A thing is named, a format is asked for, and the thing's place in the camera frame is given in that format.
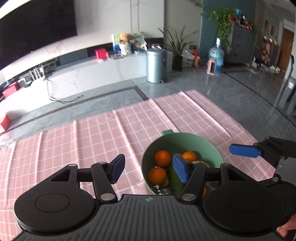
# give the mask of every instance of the marble wall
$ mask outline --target marble wall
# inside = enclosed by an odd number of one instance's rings
[[[0,18],[28,0],[8,0]],[[78,35],[38,49],[0,71],[0,84],[55,57],[111,42],[113,33],[141,31],[163,37],[164,0],[74,0]]]

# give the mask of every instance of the blue gripper pad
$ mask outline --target blue gripper pad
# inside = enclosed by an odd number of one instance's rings
[[[112,166],[112,172],[109,178],[111,184],[117,183],[126,165],[126,158],[123,154],[119,154],[108,165]]]
[[[261,151],[258,150],[257,147],[255,146],[232,144],[229,147],[229,151],[231,154],[238,155],[238,156],[246,156],[246,157],[253,157],[253,158],[261,156]]]
[[[173,168],[182,183],[187,183],[189,179],[190,164],[180,154],[173,155]]]

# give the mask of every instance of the orange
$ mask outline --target orange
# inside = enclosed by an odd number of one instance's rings
[[[154,167],[148,172],[148,179],[153,185],[161,185],[166,179],[166,171],[161,167]]]
[[[167,151],[160,150],[155,154],[154,160],[157,166],[168,167],[170,165],[170,162],[172,161],[172,158]]]
[[[204,191],[202,193],[202,198],[204,198],[207,195],[207,187],[204,188]]]
[[[182,157],[184,159],[186,159],[186,161],[188,161],[188,162],[197,161],[197,157],[196,157],[195,153],[192,151],[184,152]]]

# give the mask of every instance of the pink checkered tablecloth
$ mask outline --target pink checkered tablecloth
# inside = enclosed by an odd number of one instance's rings
[[[239,123],[197,91],[149,99],[103,114],[75,120],[43,131],[0,150],[0,240],[20,233],[14,216],[15,200],[62,167],[75,163],[88,168],[110,162],[119,153],[126,167],[113,185],[122,194],[151,194],[141,173],[148,145],[164,130],[188,132],[210,141],[231,163],[255,180],[271,178],[275,169],[262,158],[229,153],[232,143],[252,145],[256,139]],[[81,188],[94,196],[91,183]]]

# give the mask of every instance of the metal trash can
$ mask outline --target metal trash can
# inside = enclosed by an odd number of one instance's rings
[[[159,84],[166,77],[167,51],[165,49],[148,49],[147,80]]]

